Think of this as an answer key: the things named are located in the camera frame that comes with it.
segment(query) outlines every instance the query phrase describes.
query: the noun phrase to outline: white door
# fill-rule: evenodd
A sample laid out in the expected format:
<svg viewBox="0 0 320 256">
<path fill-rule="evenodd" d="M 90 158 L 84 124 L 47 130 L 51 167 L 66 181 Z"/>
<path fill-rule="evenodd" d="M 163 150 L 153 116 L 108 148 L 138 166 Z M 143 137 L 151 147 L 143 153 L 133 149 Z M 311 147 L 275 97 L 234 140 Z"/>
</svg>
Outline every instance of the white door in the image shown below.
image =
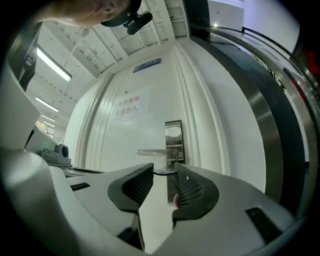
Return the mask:
<svg viewBox="0 0 320 256">
<path fill-rule="evenodd" d="M 162 63 L 133 73 L 139 64 Z M 165 149 L 165 122 L 186 123 L 182 95 L 171 52 L 155 55 L 117 73 L 106 90 L 89 135 L 85 167 L 103 172 L 143 163 L 155 169 L 166 157 L 137 155 L 138 149 Z M 145 251 L 152 253 L 172 231 L 167 179 L 154 176 L 153 187 L 139 210 Z"/>
</svg>

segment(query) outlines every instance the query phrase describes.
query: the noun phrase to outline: ceiling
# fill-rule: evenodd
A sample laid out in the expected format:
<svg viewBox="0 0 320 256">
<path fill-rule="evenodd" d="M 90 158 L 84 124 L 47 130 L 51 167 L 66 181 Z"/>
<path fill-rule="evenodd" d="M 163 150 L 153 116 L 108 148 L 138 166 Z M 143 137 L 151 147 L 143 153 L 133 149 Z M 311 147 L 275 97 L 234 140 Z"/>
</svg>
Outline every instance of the ceiling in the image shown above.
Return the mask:
<svg viewBox="0 0 320 256">
<path fill-rule="evenodd" d="M 148 9 L 144 1 L 153 14 L 155 26 L 152 28 L 150 22 L 135 35 L 128 35 L 123 26 L 109 28 L 99 24 L 90 28 L 88 36 L 83 37 L 83 27 L 50 20 L 42 24 L 38 44 L 72 78 L 69 82 L 65 81 L 40 58 L 37 59 L 36 73 L 26 93 L 43 115 L 56 120 L 52 123 L 40 117 L 40 122 L 54 124 L 54 129 L 59 130 L 61 136 L 78 100 L 103 72 L 117 63 L 128 61 L 132 56 L 149 51 L 150 47 L 189 36 L 182 0 L 142 0 L 138 13 Z M 158 31 L 159 43 L 154 28 Z M 39 103 L 36 97 L 59 112 Z"/>
<path fill-rule="evenodd" d="M 208 0 L 210 24 L 241 31 L 244 24 L 243 0 Z"/>
</svg>

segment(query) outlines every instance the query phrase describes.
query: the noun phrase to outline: equipment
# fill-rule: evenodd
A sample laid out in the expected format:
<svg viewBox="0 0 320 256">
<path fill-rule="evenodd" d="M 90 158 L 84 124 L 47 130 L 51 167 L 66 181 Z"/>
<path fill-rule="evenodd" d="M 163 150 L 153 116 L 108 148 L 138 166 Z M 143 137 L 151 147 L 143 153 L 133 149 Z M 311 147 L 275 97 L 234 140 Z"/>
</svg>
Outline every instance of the equipment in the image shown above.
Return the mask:
<svg viewBox="0 0 320 256">
<path fill-rule="evenodd" d="M 121 15 L 112 20 L 101 22 L 101 24 L 105 27 L 117 27 L 123 25 L 127 28 L 127 33 L 129 35 L 134 35 L 153 19 L 152 14 L 148 11 L 145 11 L 141 15 L 137 14 L 141 1 L 142 0 L 132 0 L 130 2 L 130 6 Z"/>
<path fill-rule="evenodd" d="M 2 181 L 15 211 L 50 251 L 146 255 L 138 210 L 153 185 L 152 163 L 66 178 L 33 153 L 0 153 Z M 271 255 L 303 223 L 244 181 L 180 163 L 175 171 L 180 208 L 155 256 L 235 256 L 257 250 Z"/>
</svg>

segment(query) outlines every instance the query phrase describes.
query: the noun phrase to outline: black vent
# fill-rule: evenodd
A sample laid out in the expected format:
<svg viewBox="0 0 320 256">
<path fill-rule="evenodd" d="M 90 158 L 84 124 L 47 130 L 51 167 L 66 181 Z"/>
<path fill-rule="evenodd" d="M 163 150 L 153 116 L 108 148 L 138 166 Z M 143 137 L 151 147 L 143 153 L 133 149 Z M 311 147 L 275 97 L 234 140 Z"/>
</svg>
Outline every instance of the black vent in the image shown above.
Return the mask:
<svg viewBox="0 0 320 256">
<path fill-rule="evenodd" d="M 77 191 L 77 190 L 82 190 L 88 187 L 91 187 L 88 183 L 80 183 L 80 184 L 72 185 L 71 189 L 72 191 Z"/>
<path fill-rule="evenodd" d="M 174 185 L 179 195 L 179 209 L 172 213 L 172 220 L 197 220 L 206 215 L 217 204 L 219 190 L 212 180 L 187 168 L 187 165 L 174 164 L 176 174 Z"/>
<path fill-rule="evenodd" d="M 139 204 L 143 204 L 149 191 L 154 184 L 154 175 L 152 172 L 145 172 L 127 181 L 122 186 L 123 193 Z"/>
<path fill-rule="evenodd" d="M 246 213 L 252 220 L 255 227 L 258 229 L 266 244 L 270 243 L 281 235 L 281 232 L 260 208 L 256 207 L 248 209 L 246 210 Z"/>
<path fill-rule="evenodd" d="M 179 171 L 174 177 L 174 184 L 178 190 L 180 207 L 192 204 L 204 192 L 204 188 L 197 180 L 182 171 Z"/>
</svg>

